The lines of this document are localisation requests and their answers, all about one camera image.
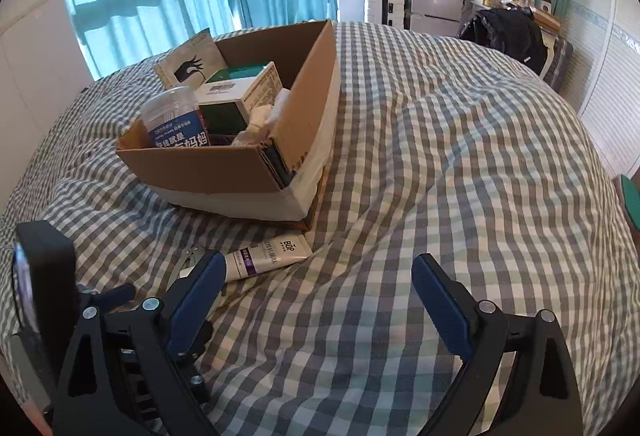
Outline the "white cream tube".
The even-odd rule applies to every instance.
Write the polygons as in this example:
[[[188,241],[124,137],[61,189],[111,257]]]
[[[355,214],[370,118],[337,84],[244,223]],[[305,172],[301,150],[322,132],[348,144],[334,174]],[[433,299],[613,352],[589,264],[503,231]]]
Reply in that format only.
[[[302,234],[281,235],[271,240],[252,242],[247,247],[224,256],[226,282],[233,282],[269,273],[282,267],[303,262],[312,251]]]

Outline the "clear cotton swab jar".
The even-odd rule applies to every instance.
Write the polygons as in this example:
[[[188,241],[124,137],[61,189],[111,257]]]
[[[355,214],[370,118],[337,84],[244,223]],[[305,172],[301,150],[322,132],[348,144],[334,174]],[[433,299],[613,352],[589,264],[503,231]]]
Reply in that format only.
[[[194,89],[177,86],[148,100],[140,118],[157,148],[205,147],[210,145]]]

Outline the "green white medicine box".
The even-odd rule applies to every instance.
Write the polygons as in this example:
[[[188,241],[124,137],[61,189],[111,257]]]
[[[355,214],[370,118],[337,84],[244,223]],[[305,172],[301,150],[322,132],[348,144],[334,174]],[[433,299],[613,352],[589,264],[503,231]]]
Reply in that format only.
[[[283,89],[276,64],[221,69],[195,90],[207,132],[231,135],[245,130],[254,108],[273,105]]]

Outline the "white packet with black hand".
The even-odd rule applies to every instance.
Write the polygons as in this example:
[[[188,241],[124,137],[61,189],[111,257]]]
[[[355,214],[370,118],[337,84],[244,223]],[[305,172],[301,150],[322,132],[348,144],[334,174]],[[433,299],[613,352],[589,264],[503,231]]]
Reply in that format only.
[[[165,89],[190,86],[199,88],[219,70],[227,69],[219,48],[209,29],[173,48],[153,66]]]

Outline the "white cloth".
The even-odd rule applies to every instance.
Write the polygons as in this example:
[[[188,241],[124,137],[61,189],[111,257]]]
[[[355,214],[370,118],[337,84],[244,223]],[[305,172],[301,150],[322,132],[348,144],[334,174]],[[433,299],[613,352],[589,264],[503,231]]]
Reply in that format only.
[[[248,126],[234,137],[232,146],[255,146],[265,141],[273,126],[279,120],[290,94],[290,90],[282,89],[274,100],[273,105],[258,106],[250,111]]]

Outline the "green topped stool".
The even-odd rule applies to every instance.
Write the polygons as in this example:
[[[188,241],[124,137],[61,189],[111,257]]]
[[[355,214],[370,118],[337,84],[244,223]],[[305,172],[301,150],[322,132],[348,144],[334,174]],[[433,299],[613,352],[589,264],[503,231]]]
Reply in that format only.
[[[638,231],[640,229],[639,190],[626,175],[617,175],[613,183],[627,223],[632,230]]]

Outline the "open cardboard box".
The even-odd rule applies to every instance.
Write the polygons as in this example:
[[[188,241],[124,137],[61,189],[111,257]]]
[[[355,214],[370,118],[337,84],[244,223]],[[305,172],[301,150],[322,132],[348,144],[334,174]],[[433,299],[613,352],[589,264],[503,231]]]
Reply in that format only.
[[[332,22],[202,33],[155,71],[164,92],[116,145],[128,169],[179,207],[310,230],[340,88]]]

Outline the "checkered bed quilt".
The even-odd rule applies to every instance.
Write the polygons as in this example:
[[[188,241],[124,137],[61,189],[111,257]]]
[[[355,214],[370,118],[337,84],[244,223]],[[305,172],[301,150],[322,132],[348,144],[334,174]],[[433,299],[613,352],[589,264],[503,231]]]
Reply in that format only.
[[[639,265],[575,112],[454,39],[344,22],[328,179],[303,263],[232,283],[201,360],[224,435],[413,435],[456,360],[414,293],[431,253],[478,299],[555,313],[584,431],[639,375]]]

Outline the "black jacket on chair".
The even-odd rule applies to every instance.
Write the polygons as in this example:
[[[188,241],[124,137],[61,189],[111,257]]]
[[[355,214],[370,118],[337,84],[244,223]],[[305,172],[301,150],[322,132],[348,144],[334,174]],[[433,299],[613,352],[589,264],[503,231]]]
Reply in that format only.
[[[535,74],[541,74],[548,57],[533,13],[521,7],[477,11],[462,26],[458,38],[506,54]]]

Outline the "white louvered wardrobe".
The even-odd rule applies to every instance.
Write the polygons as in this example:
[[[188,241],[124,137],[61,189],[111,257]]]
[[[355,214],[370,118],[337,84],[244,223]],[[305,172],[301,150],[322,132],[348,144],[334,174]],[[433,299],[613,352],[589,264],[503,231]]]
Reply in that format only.
[[[574,52],[561,95],[609,175],[639,170],[639,1],[568,0],[562,34]]]

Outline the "silver mini fridge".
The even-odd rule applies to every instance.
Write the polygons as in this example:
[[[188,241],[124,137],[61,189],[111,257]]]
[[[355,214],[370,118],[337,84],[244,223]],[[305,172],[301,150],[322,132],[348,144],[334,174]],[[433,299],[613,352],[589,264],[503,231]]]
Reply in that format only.
[[[463,0],[409,0],[409,29],[430,36],[455,37]]]

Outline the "white suitcase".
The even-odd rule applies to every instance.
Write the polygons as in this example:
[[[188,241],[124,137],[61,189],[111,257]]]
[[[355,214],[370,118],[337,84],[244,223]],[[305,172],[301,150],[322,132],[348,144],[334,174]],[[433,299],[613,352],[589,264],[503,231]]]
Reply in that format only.
[[[369,24],[405,28],[405,0],[363,0],[363,20]]]

